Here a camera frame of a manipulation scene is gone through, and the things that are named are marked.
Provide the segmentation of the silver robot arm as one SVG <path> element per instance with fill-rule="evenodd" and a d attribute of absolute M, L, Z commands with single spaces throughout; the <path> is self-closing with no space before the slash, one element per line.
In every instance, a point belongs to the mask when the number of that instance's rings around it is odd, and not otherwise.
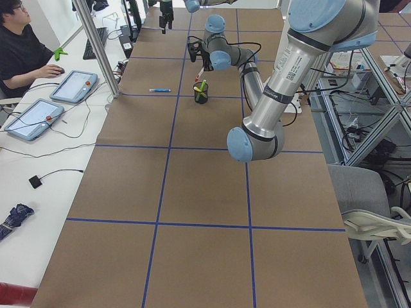
<path fill-rule="evenodd" d="M 202 46 L 209 53 L 211 65 L 215 70 L 237 67 L 252 108 L 241 126 L 227 135 L 233 159 L 265 160 L 282 150 L 284 130 L 280 118 L 316 58 L 373 44 L 379 9 L 379 1 L 292 1 L 288 45 L 266 83 L 261 80 L 254 53 L 226 41 L 224 18 L 217 14 L 207 18 Z"/>
<path fill-rule="evenodd" d="M 216 6 L 219 4 L 233 4 L 233 1 L 184 1 L 184 6 L 189 13 L 197 12 L 202 6 Z M 160 11 L 162 15 L 159 17 L 159 27 L 162 34 L 166 33 L 166 28 L 172 29 L 172 22 L 174 20 L 173 15 L 173 2 L 172 1 L 160 1 Z M 219 15 L 217 17 L 211 17 L 211 21 L 207 21 L 205 29 L 211 33 L 220 33 L 225 30 L 225 22 Z"/>

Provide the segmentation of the operator hand on mouse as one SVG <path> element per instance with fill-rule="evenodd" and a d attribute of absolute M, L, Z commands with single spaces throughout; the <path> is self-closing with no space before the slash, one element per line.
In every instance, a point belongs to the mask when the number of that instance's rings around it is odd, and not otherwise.
<path fill-rule="evenodd" d="M 41 78 L 54 78 L 65 73 L 64 68 L 55 64 L 45 65 L 41 67 L 39 71 L 39 76 Z"/>

